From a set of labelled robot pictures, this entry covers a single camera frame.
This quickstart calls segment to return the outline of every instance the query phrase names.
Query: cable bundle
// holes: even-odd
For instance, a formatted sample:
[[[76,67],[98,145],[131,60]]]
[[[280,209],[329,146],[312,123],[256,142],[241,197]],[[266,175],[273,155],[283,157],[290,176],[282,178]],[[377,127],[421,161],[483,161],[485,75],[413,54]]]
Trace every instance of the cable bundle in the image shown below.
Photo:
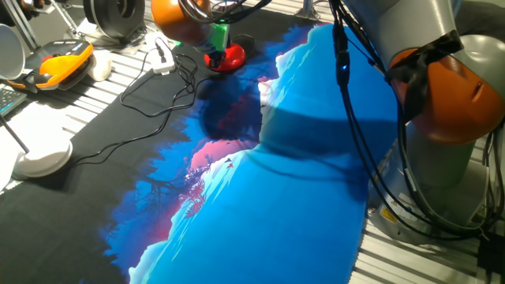
[[[398,148],[400,151],[400,157],[402,160],[402,170],[403,176],[405,177],[407,188],[410,192],[411,197],[413,198],[415,204],[419,207],[423,215],[416,214],[412,212],[401,200],[399,200],[394,194],[391,193],[390,189],[386,186],[386,183],[382,179],[380,171],[373,160],[372,153],[370,152],[368,145],[365,141],[365,137],[361,131],[359,123],[354,115],[353,107],[350,102],[350,95],[347,85],[349,83],[350,78],[350,56],[347,50],[347,36],[344,31],[343,22],[349,26],[353,34],[360,40],[363,47],[365,47],[369,56],[365,55],[368,59],[368,63],[374,67],[376,67],[382,74],[386,74],[386,69],[383,66],[383,63],[380,61],[379,56],[375,52],[372,44],[369,42],[365,32],[361,29],[360,25],[346,12],[344,6],[340,0],[330,0],[330,8],[333,13],[335,19],[335,25],[333,28],[333,40],[335,47],[335,57],[337,59],[336,69],[337,69],[337,83],[339,84],[340,91],[342,93],[342,99],[344,102],[344,106],[346,108],[346,114],[349,121],[349,125],[351,128],[351,133],[353,136],[354,143],[356,144],[358,154],[363,162],[365,170],[368,174],[370,182],[373,185],[373,188],[376,190],[378,196],[382,200],[384,206],[392,213],[394,217],[406,228],[421,234],[425,237],[429,237],[431,239],[441,240],[441,241],[458,241],[463,239],[468,239],[472,237],[480,237],[482,234],[487,232],[492,228],[492,226],[498,221],[500,218],[503,207],[505,204],[505,192],[503,190],[503,178],[501,175],[500,164],[499,164],[499,156],[498,156],[498,135],[501,133],[501,126],[488,136],[487,146],[484,151],[485,159],[484,164],[488,164],[489,160],[489,145],[492,143],[494,147],[494,156],[495,163],[497,169],[497,179],[499,183],[499,202],[496,206],[496,202],[493,196],[493,192],[491,186],[488,187],[486,193],[486,216],[484,221],[479,226],[474,227],[465,227],[454,224],[443,217],[439,216],[434,212],[429,204],[426,202],[422,191],[419,190],[419,185],[416,182],[416,179],[413,175],[413,172],[410,168],[409,161],[406,157],[406,124],[404,123],[405,117],[403,114],[403,108],[401,103],[397,100],[398,104]],[[438,234],[427,234],[423,231],[420,231],[414,227],[412,227],[409,223],[407,223],[404,219],[402,219],[396,212],[391,208],[389,203],[386,201],[384,194],[380,190],[379,185],[384,189],[387,195],[389,195],[401,208],[408,211],[411,215],[416,218],[422,220],[423,222],[430,225],[433,229],[437,229]],[[444,232],[446,234],[450,234],[453,237],[442,237],[440,233]]]

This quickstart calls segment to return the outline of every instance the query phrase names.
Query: power adapter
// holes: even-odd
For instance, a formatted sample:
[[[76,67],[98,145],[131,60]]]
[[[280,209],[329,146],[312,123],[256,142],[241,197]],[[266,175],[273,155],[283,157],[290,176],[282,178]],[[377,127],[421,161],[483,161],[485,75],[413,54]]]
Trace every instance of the power adapter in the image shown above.
[[[148,45],[148,61],[155,74],[167,75],[175,70],[174,56],[170,51],[169,41],[161,32],[148,33],[145,36]]]

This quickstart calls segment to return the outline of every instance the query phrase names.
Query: white mouse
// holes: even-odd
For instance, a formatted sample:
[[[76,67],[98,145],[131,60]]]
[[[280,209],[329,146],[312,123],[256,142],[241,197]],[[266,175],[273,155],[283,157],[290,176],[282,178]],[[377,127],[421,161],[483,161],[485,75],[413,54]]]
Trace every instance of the white mouse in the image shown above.
[[[107,79],[112,71],[112,57],[107,50],[95,50],[90,57],[92,67],[88,71],[88,75],[97,82]]]

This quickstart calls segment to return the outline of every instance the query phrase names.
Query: keyboard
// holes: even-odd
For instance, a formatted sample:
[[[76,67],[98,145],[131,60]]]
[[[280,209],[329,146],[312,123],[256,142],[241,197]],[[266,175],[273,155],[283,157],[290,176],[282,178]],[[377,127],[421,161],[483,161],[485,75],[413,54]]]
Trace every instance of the keyboard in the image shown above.
[[[5,116],[11,110],[19,106],[26,99],[22,92],[0,89],[0,115]]]

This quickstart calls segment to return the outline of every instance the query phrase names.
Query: wire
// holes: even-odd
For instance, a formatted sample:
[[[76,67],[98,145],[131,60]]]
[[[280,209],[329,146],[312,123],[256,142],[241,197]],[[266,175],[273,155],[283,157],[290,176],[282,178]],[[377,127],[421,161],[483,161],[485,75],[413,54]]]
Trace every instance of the wire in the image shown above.
[[[337,49],[337,50],[335,50],[335,54],[337,55],[337,60],[340,61],[341,59],[345,59],[345,60],[343,60],[344,62],[345,61],[349,62],[349,55],[348,55],[347,50],[346,50],[346,45],[342,46],[341,44],[338,44],[339,40],[343,40],[344,39],[344,41],[347,41],[347,38],[345,36],[345,32],[343,30],[342,19],[345,20],[346,23],[349,25],[350,19],[346,19],[346,17],[349,17],[349,16],[348,16],[348,14],[346,14],[345,9],[343,9],[342,3],[339,0],[335,0],[335,3],[333,3],[332,1],[330,1],[330,7],[331,7],[332,14],[334,15],[334,18],[335,18],[335,25],[339,26],[337,28],[337,30],[336,30],[337,32],[334,32],[335,49]],[[367,48],[367,50],[373,50],[372,46],[370,45]],[[346,54],[347,58],[345,58],[345,57],[344,58],[340,58],[341,55],[343,55],[343,54],[341,54],[341,51],[345,51],[345,54]],[[387,186],[385,185],[385,183],[383,183],[383,179],[382,179],[382,177],[380,175],[380,172],[377,169],[375,161],[373,160],[373,157],[372,157],[372,155],[371,155],[371,153],[369,151],[368,145],[366,144],[365,138],[362,135],[361,129],[359,127],[359,124],[357,123],[357,119],[354,116],[354,112],[352,110],[352,105],[350,103],[349,92],[348,92],[348,89],[347,89],[347,86],[346,86],[347,83],[348,83],[348,76],[349,76],[348,75],[349,69],[347,67],[348,66],[345,66],[345,68],[343,68],[341,70],[339,68],[339,63],[337,64],[337,81],[338,81],[339,86],[341,88],[342,98],[344,100],[344,104],[345,104],[345,107],[346,107],[346,113],[347,113],[348,120],[349,120],[349,123],[350,123],[351,132],[353,134],[354,143],[356,144],[356,147],[358,149],[358,153],[359,153],[359,155],[361,157],[361,160],[362,160],[362,162],[364,164],[364,167],[365,167],[365,169],[367,171],[367,174],[368,174],[368,176],[370,178],[370,181],[374,185],[374,189],[376,189],[376,191],[377,191],[378,195],[380,196],[380,199],[383,201],[385,207],[392,213],[392,215],[394,217],[396,217],[400,221],[400,223],[402,225],[404,225],[408,229],[410,229],[410,230],[412,230],[414,232],[417,232],[417,233],[419,233],[419,234],[421,234],[421,235],[423,235],[425,237],[436,238],[436,239],[445,240],[445,241],[454,241],[454,240],[461,240],[461,239],[464,239],[464,238],[478,237],[478,236],[482,235],[482,232],[484,232],[484,230],[487,230],[496,221],[496,217],[495,216],[493,216],[493,218],[492,218],[492,211],[491,210],[487,210],[486,211],[486,218],[482,222],[481,226],[478,227],[478,229],[476,229],[475,227],[474,228],[468,228],[468,227],[462,227],[462,226],[460,226],[459,229],[463,228],[464,230],[455,230],[454,228],[450,228],[450,227],[444,226],[443,224],[440,224],[440,222],[437,219],[433,218],[433,216],[429,214],[430,212],[427,212],[425,210],[426,208],[423,208],[422,206],[419,206],[420,201],[417,199],[417,194],[414,192],[414,188],[413,188],[412,184],[410,183],[410,179],[413,179],[413,174],[411,173],[410,167],[408,166],[408,160],[406,160],[406,138],[405,138],[406,137],[406,133],[405,133],[405,125],[402,123],[403,120],[401,119],[402,118],[402,107],[399,104],[399,102],[398,102],[398,118],[400,118],[400,119],[398,120],[398,143],[399,143],[400,153],[401,153],[401,156],[402,156],[402,164],[404,165],[403,166],[404,172],[405,172],[404,176],[406,176],[406,183],[407,183],[407,187],[409,188],[411,196],[413,197],[414,201],[416,201],[416,204],[419,206],[419,208],[421,209],[421,211],[423,211],[423,214],[427,215],[429,219],[421,217],[421,216],[415,214],[414,212],[408,210],[407,208],[405,208],[404,204],[402,204],[401,202],[399,202],[399,200],[393,194],[391,194],[391,192],[389,191],[389,189],[387,188]],[[383,65],[382,64],[378,64],[376,67],[379,70],[381,70],[381,69],[383,70]],[[361,143],[363,144],[363,146],[365,148],[365,151],[367,152],[368,159],[370,160],[369,162],[373,165],[373,169],[376,172],[376,177],[373,177],[372,172],[369,169],[367,159],[365,159],[365,155],[363,154],[363,152],[361,150],[361,145],[360,145],[359,140],[357,138],[357,134],[359,135],[359,138],[361,139]],[[383,186],[383,188],[387,192],[387,194],[390,195],[391,198],[395,202],[397,202],[398,205],[400,205],[401,207],[403,207],[403,209],[407,210],[410,214],[418,217],[419,219],[421,219],[422,221],[424,221],[427,224],[431,225],[432,227],[434,227],[436,229],[439,229],[439,230],[442,230],[442,231],[445,231],[445,232],[447,232],[449,234],[453,234],[453,235],[455,235],[457,237],[439,237],[439,236],[434,236],[432,234],[427,234],[425,232],[417,230],[417,229],[413,228],[412,226],[408,225],[404,220],[402,220],[401,218],[399,218],[399,216],[391,209],[391,207],[389,206],[389,204],[386,202],[386,200],[385,200],[382,192],[380,191],[380,189],[379,189],[379,187],[378,187],[378,185],[376,183],[376,178],[380,181],[380,184]],[[501,201],[503,199],[503,181],[501,181],[501,179],[499,179],[499,181],[500,181],[500,188],[501,188],[501,193],[502,193],[500,195],[500,207],[499,207],[499,212],[501,212],[501,211],[503,211],[503,202]]]
[[[149,53],[146,53],[146,55],[144,56],[144,60],[142,61],[142,67],[140,68],[140,72],[139,74],[135,77],[135,79],[132,80],[132,82],[130,82],[130,84],[128,85],[128,87],[126,88],[126,90],[121,93],[120,95],[120,100],[121,98],[124,98],[123,95],[129,91],[129,89],[132,87],[132,84],[133,82],[137,81],[137,79],[139,78],[139,76],[142,74],[142,72],[144,71],[144,66],[145,66],[145,62],[146,62],[146,59],[148,57],[148,54]],[[104,163],[106,162],[109,157],[116,151],[118,150],[121,146],[124,146],[124,145],[127,145],[127,144],[130,144],[132,142],[135,142],[135,141],[139,141],[139,140],[143,140],[143,139],[147,139],[149,137],[153,137],[153,136],[156,136],[158,135],[159,133],[161,133],[169,118],[170,118],[170,115],[172,113],[173,110],[181,110],[181,109],[186,109],[186,108],[190,108],[193,106],[193,104],[195,103],[195,100],[196,100],[196,92],[198,91],[198,87],[200,86],[200,84],[202,84],[203,82],[205,82],[206,80],[210,80],[212,77],[207,77],[203,80],[200,80],[198,82],[198,84],[195,85],[195,82],[196,82],[196,79],[195,79],[195,74],[196,74],[196,71],[198,70],[198,65],[197,63],[194,61],[194,59],[190,58],[189,56],[187,55],[184,55],[184,54],[178,54],[177,56],[174,55],[172,53],[172,55],[178,59],[178,57],[183,57],[183,58],[188,58],[193,64],[194,64],[194,68],[192,70],[189,70],[187,68],[185,68],[182,64],[179,64],[179,67],[178,67],[178,73],[179,75],[181,76],[181,79],[183,79],[183,81],[185,82],[185,86],[179,90],[173,97],[173,101],[172,101],[172,105],[169,107],[169,108],[166,108],[165,110],[157,113],[156,115],[147,115],[147,114],[144,114],[144,112],[142,112],[141,110],[138,110],[137,108],[133,107],[133,106],[126,106],[125,104],[123,104],[123,106],[125,107],[128,107],[130,109],[134,109],[136,110],[137,112],[140,112],[142,114],[144,114],[145,116],[147,117],[157,117],[161,114],[166,114],[165,118],[163,119],[162,123],[160,124],[160,126],[155,130],[153,131],[152,133],[149,133],[149,134],[146,134],[146,135],[143,135],[143,136],[139,136],[139,137],[136,137],[136,138],[132,138],[130,140],[125,140],[125,141],[122,141],[122,142],[116,142],[116,143],[112,143],[112,144],[109,144],[107,146],[105,146],[102,150],[96,152],[95,154],[93,155],[88,155],[88,156],[85,156],[85,157],[82,157],[80,159],[78,159],[77,161],[75,161],[70,167],[75,167],[75,166],[81,166],[81,165],[97,165],[97,164],[101,164],[101,163]],[[134,90],[130,91],[128,93],[128,95],[130,95],[132,92],[134,92],[136,89],[138,89],[139,86],[137,86]],[[178,105],[178,106],[175,106],[175,102],[178,100],[178,99],[181,99],[187,95],[193,95],[192,99],[191,99],[191,102],[190,103],[187,103],[187,104],[184,104],[184,105]],[[82,161],[84,161],[85,159],[90,159],[90,158],[95,158],[99,155],[101,155],[102,153],[105,152],[105,150],[109,149],[109,148],[112,148],[112,150],[108,153],[108,155],[105,156],[105,158],[103,158],[101,161],[98,161],[98,162],[84,162],[82,163]]]

